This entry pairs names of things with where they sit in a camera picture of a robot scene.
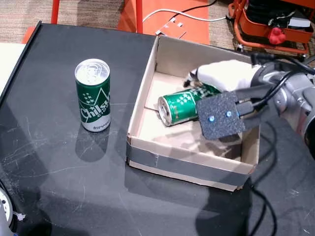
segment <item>green can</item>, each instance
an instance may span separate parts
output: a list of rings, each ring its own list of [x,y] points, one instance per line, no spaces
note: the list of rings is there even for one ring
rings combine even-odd
[[[99,59],[88,59],[75,68],[81,123],[92,132],[110,124],[110,70]]]
[[[166,126],[182,123],[197,118],[196,102],[203,97],[220,93],[213,86],[202,85],[158,99],[158,113]]]

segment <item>white cable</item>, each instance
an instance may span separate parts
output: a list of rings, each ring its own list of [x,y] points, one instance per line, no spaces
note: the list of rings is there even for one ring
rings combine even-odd
[[[155,10],[155,11],[151,12],[149,15],[147,15],[145,18],[143,18],[142,22],[145,22],[150,16],[152,16],[152,15],[154,15],[154,14],[156,14],[157,12],[160,12],[160,11],[168,11],[168,12],[178,13],[178,14],[181,14],[181,15],[183,15],[183,16],[193,18],[193,19],[195,19],[195,20],[207,21],[207,22],[220,21],[220,20],[225,19],[225,16],[224,16],[224,17],[221,17],[221,18],[217,18],[217,19],[204,19],[204,18],[199,18],[199,17],[191,16],[191,15],[188,15],[188,14],[186,14],[186,13],[184,13],[184,12],[177,11],[177,10],[172,10],[172,9],[158,9],[158,10]]]

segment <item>cardboard box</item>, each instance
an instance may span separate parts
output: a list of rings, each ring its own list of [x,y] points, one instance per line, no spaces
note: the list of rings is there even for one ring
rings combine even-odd
[[[198,121],[166,127],[157,112],[158,97],[184,90],[189,71],[229,59],[250,62],[249,57],[224,49],[156,38],[128,128],[130,166],[229,191],[245,183],[258,163],[259,128],[243,133],[241,142],[231,145],[206,140]]]

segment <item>carpet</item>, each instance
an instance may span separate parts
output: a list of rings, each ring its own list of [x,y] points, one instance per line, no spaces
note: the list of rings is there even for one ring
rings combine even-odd
[[[231,2],[219,0],[209,7],[209,18],[225,16]],[[52,0],[0,0],[0,42],[21,42],[28,27],[35,26],[39,20],[49,23],[51,4]],[[61,0],[58,23],[115,29],[123,6],[123,0]],[[210,22],[209,41],[210,45],[235,49],[237,41],[232,23],[227,20]],[[309,52],[315,53],[315,34],[309,43]]]

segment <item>black foam pad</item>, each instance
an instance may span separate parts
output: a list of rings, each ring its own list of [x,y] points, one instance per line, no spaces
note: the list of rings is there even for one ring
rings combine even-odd
[[[245,124],[239,118],[236,110],[235,103],[238,100],[236,92],[232,91],[207,97],[197,102],[197,113],[203,136],[206,139],[218,139],[246,130]]]

